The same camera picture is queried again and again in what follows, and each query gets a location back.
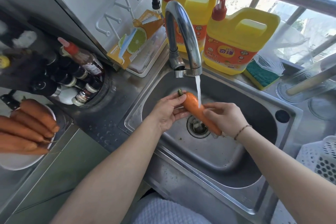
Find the person's left hand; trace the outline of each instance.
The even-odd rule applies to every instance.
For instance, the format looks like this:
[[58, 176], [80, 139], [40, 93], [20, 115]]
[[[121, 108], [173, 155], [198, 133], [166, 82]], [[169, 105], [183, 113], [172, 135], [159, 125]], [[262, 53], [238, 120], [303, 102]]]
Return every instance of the person's left hand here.
[[186, 98], [186, 94], [179, 97], [178, 93], [174, 93], [160, 99], [155, 105], [149, 117], [158, 121], [162, 133], [170, 129], [175, 121], [189, 115], [189, 112], [181, 105]]

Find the sponge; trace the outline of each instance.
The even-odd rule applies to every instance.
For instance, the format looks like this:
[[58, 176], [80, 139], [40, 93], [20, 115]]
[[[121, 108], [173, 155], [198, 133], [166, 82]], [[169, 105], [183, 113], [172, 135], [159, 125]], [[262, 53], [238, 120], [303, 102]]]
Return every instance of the sponge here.
[[244, 70], [243, 74], [260, 90], [266, 89], [274, 83], [279, 76], [268, 70], [261, 68], [255, 60], [252, 60]]

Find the water stream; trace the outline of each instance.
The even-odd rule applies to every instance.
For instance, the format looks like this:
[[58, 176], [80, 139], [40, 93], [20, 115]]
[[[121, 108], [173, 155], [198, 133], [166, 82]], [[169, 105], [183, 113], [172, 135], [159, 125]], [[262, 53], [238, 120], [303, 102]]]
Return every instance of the water stream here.
[[198, 108], [201, 107], [202, 100], [201, 100], [201, 78], [199, 75], [195, 76], [196, 80], [196, 87], [197, 87], [197, 98], [198, 98]]

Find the yellow detergent bottle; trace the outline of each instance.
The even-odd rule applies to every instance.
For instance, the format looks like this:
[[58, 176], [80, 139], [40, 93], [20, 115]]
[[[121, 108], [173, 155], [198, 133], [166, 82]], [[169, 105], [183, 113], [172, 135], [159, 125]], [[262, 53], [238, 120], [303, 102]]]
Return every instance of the yellow detergent bottle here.
[[279, 16], [254, 8], [226, 16], [225, 0], [219, 0], [208, 22], [205, 64], [229, 75], [242, 73], [279, 23]]
[[[162, 14], [165, 17], [166, 5], [171, 0], [162, 0]], [[207, 24], [211, 17], [212, 9], [217, 0], [176, 0], [187, 12], [198, 41], [199, 51], [204, 49], [204, 41], [207, 32]], [[179, 51], [186, 52], [184, 40], [175, 22], [175, 35]]]

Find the sink drain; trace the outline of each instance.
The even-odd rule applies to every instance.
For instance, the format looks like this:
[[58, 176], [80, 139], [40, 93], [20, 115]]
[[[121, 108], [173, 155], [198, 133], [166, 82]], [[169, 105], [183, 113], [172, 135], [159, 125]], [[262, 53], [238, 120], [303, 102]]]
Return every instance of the sink drain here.
[[190, 116], [187, 120], [188, 132], [196, 138], [204, 138], [210, 134], [208, 128], [194, 116]]

